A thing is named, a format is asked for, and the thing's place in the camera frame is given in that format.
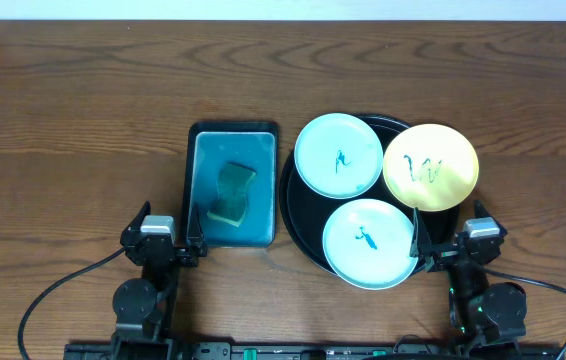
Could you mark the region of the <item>yellow plate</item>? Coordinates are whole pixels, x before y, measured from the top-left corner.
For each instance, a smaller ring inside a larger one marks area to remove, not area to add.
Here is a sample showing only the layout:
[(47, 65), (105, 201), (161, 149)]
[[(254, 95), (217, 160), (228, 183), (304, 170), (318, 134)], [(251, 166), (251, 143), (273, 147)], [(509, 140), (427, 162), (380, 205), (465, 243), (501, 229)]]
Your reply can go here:
[(440, 212), (462, 203), (479, 178), (479, 160), (471, 142), (440, 124), (422, 124), (399, 133), (383, 158), (383, 180), (402, 204)]

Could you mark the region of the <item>green yellow sponge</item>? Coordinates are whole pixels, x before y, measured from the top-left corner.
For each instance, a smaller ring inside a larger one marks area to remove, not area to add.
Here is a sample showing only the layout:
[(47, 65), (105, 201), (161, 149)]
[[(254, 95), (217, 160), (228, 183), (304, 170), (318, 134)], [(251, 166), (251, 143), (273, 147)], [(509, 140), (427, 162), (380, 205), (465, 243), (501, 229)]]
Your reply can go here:
[(207, 216), (234, 227), (239, 227), (247, 214), (248, 191), (256, 172), (235, 163), (226, 163), (217, 179), (217, 198)]

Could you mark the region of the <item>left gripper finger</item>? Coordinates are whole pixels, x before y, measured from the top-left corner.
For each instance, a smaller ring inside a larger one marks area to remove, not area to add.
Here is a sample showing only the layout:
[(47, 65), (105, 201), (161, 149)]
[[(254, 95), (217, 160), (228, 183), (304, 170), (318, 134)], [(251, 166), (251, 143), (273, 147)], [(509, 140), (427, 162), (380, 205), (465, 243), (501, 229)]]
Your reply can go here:
[(186, 242), (190, 254), (189, 264), (197, 266), (199, 259), (208, 254), (208, 245), (201, 227), (197, 204), (194, 204), (189, 212)]
[(146, 216), (151, 213), (151, 205), (149, 201), (145, 201), (137, 215), (128, 224), (128, 231), (130, 233), (139, 233), (141, 226)]

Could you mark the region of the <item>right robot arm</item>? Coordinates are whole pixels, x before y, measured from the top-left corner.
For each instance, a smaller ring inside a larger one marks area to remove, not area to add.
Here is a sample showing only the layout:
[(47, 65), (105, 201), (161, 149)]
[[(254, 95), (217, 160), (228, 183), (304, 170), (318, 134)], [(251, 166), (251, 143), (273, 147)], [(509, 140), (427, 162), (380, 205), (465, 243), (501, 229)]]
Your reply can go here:
[(413, 210), (410, 255), (427, 272), (445, 272), (450, 281), (451, 322), (463, 336), (452, 350), (468, 358), (477, 348), (512, 343), (526, 334), (527, 298), (512, 282), (491, 284), (485, 266), (501, 255), (507, 230), (474, 202), (475, 217), (448, 242), (432, 242), (419, 209)]

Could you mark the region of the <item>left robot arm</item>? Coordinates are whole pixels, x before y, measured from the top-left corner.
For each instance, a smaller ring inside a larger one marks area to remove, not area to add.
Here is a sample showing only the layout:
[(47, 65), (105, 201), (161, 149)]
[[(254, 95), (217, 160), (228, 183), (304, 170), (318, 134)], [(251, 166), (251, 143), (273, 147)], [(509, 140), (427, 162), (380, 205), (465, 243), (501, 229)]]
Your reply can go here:
[(178, 339), (170, 326), (179, 271), (196, 267), (208, 251), (198, 209), (189, 211), (185, 243), (179, 245), (174, 219), (153, 215), (146, 202), (122, 231), (120, 244), (126, 257), (142, 268), (142, 274), (122, 283), (114, 293), (116, 326), (110, 357), (193, 359), (195, 346)]

